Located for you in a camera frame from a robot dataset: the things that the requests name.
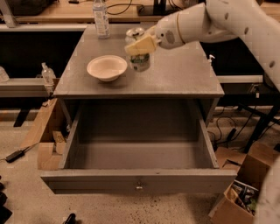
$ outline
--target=bowl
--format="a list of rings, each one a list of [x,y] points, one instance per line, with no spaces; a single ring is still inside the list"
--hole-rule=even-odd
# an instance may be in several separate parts
[[[114,81],[125,72],[128,63],[115,55],[104,55],[91,60],[87,72],[101,81]]]

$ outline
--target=concrete floor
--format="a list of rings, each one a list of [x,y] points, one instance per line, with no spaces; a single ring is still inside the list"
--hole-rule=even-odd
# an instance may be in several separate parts
[[[0,111],[0,158],[5,158],[25,139],[36,110],[28,115],[19,128],[13,128],[18,110]],[[235,126],[239,130],[249,117],[249,112],[237,111],[236,108],[217,108],[216,116],[210,123],[209,136],[219,138],[220,132],[216,126],[218,121],[226,138]],[[253,116],[246,128],[228,147],[240,149],[246,144],[258,120]],[[274,147],[280,142],[280,127],[274,125],[259,140]],[[70,213],[76,214],[78,223],[188,223],[209,224],[208,213],[213,206],[217,194],[168,194],[168,195],[55,195],[40,179],[37,170],[37,147],[28,151],[24,157],[12,164],[0,161],[1,182],[5,185],[4,193],[8,199],[5,207],[13,215],[7,224],[60,224]]]

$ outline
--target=gray tabletop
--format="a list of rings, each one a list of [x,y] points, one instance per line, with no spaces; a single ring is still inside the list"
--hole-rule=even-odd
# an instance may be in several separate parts
[[[223,96],[221,85],[199,42],[172,50],[158,47],[150,55],[150,68],[141,73],[128,66],[125,73],[111,82],[90,76],[88,62],[102,55],[118,55],[129,64],[124,51],[125,33],[136,26],[139,24],[111,24],[111,37],[98,39],[95,26],[90,24],[76,46],[54,95],[66,99]]]

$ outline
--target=drawer handle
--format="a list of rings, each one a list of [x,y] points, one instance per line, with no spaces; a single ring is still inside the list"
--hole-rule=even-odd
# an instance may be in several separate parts
[[[135,190],[137,190],[137,191],[142,191],[144,188],[142,187],[142,185],[141,185],[141,182],[138,182],[137,183],[137,186],[135,187]]]

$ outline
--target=open drawer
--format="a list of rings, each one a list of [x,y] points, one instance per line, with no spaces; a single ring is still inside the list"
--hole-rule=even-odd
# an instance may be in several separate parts
[[[191,99],[83,101],[60,168],[41,174],[55,193],[223,193],[236,177]]]

